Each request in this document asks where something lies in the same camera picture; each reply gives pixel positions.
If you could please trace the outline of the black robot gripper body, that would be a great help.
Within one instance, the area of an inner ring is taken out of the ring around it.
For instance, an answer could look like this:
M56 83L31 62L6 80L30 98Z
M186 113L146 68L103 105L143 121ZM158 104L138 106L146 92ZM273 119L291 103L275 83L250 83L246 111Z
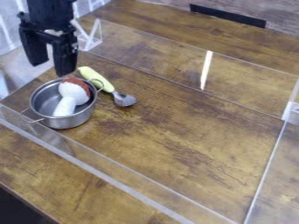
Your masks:
M28 11L20 11L18 17L22 20L19 33L23 43L47 34L47 30L62 32L59 39L72 44L78 42L72 4L78 0L27 0Z

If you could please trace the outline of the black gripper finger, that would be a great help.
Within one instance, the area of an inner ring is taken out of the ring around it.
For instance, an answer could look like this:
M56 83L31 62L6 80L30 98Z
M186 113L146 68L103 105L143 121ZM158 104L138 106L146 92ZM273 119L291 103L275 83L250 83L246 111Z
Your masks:
M62 77L76 70L79 42L76 37L52 42L52 56L56 74Z
M47 44L42 42L39 35L23 27L19 28L23 49L30 63L36 67L50 60Z

